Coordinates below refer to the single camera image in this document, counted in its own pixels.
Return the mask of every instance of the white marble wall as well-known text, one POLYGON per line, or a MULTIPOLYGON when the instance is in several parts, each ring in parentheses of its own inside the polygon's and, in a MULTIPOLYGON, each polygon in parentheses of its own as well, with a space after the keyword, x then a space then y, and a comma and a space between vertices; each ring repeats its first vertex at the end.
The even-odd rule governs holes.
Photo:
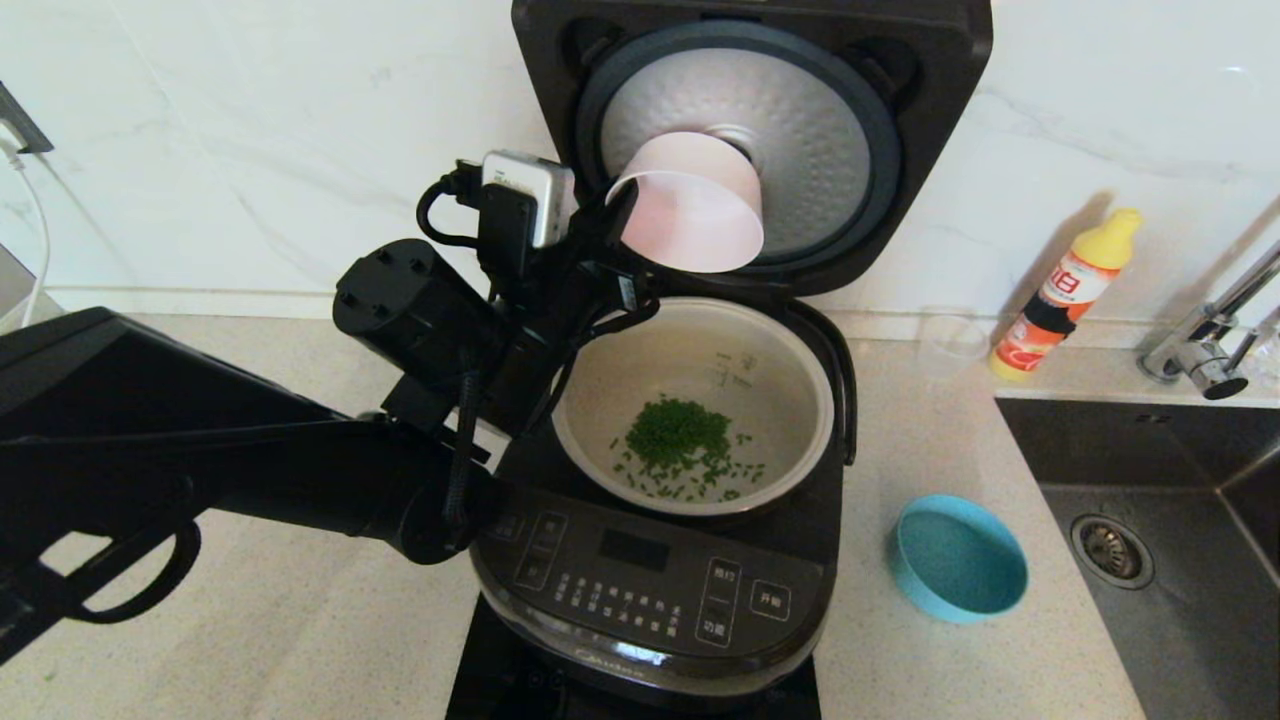
MULTIPOLYGON (((996 315, 1060 227, 1114 197, 1149 223, 1096 316, 1167 319, 1280 233, 1245 233, 1280 208, 1280 5, 995 14, 929 183, 879 263, 820 306, 996 315)), ((417 234, 417 193, 454 158, 553 154, 507 0, 0 0, 0 70, 58 145, 31 176, 50 292, 70 307, 325 316, 356 256, 417 234)), ((29 208, 3 177, 0 238, 29 263, 29 208)))

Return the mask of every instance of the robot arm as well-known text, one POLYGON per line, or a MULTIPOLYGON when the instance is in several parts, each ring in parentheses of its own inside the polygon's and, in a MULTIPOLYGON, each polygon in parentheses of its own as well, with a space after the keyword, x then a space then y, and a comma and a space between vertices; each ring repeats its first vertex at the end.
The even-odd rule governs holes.
POLYGON ((154 607, 195 562, 195 519, 209 507, 383 539, 422 564, 466 547, 492 496, 476 420, 527 432, 584 343, 658 309, 648 270, 618 245, 634 187, 530 249, 536 199, 477 173, 460 163, 419 217, 430 236, 435 197, 479 192, 474 246, 498 291, 490 301, 416 240, 338 283, 338 328, 406 373, 385 414, 344 418, 101 307, 0 341, 0 664, 64 618, 118 623, 154 607), (444 425, 454 407, 457 430, 444 425), (61 574, 41 555, 72 532, 110 544, 61 574), (169 537, 173 555, 146 589, 84 607, 169 537))

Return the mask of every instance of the control panel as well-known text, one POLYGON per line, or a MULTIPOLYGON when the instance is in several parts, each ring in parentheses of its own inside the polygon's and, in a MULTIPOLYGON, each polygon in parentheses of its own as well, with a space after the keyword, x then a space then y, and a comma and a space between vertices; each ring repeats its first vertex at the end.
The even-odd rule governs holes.
POLYGON ((806 560, 535 488, 512 489, 476 550, 476 562, 534 607, 686 655, 767 650, 829 594, 824 569, 806 560))

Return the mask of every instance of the countertop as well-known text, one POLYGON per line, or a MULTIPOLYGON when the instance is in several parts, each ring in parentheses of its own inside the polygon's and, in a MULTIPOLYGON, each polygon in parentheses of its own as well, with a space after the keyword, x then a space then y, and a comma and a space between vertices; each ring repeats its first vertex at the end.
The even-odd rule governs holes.
MULTIPOLYGON (((143 322, 346 413, 376 407, 398 377, 325 322, 143 322)), ((823 715, 1142 717, 995 397, 1198 397, 1187 383, 1138 377, 1120 351, 1064 347, 1029 384, 1010 387, 980 365, 925 382, 910 343, 851 348, 858 462, 845 474, 840 577, 814 656, 823 715), (936 492, 987 506, 1021 542, 1030 587, 1009 615, 950 625, 893 584, 884 538, 908 501, 936 492)), ((1276 406, 1276 397, 1251 388, 1240 402, 1276 406)), ((466 556, 422 568, 375 541, 219 511, 200 525, 200 560, 157 609, 114 626, 63 621, 0 669, 3 715, 443 717, 477 593, 466 556)), ((137 588, 147 578, 104 593, 127 597, 127 580, 137 588)))

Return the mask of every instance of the sink drain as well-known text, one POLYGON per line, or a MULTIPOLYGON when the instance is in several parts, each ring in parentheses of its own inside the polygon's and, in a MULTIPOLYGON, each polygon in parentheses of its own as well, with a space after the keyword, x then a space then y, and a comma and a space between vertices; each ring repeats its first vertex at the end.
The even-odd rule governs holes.
POLYGON ((1085 568, 1117 588, 1144 588, 1156 571, 1147 546, 1133 530, 1111 518, 1076 518, 1071 524, 1071 547, 1085 568))

